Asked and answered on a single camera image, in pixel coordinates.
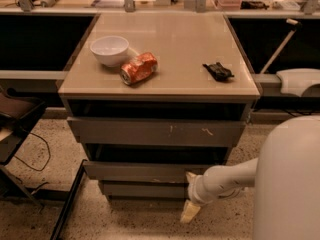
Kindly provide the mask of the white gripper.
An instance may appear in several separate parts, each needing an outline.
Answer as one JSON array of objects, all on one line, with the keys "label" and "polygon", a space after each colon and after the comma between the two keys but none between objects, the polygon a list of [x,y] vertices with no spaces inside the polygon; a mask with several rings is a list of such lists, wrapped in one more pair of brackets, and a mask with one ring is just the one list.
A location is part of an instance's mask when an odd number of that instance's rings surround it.
[{"label": "white gripper", "polygon": [[186,179],[189,183],[188,197],[191,201],[185,201],[183,211],[180,217],[181,223],[190,223],[201,210],[200,205],[208,203],[208,192],[204,188],[202,180],[195,179],[196,177],[197,174],[190,171],[186,172]]}]

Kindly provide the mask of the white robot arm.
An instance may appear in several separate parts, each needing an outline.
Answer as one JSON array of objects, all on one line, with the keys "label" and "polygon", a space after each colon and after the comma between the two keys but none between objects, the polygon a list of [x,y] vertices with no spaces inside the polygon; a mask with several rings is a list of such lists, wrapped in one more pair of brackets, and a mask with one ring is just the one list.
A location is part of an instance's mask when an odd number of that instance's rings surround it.
[{"label": "white robot arm", "polygon": [[320,240],[320,116],[276,126],[255,159],[186,174],[188,199],[181,221],[200,209],[253,187],[252,240]]}]

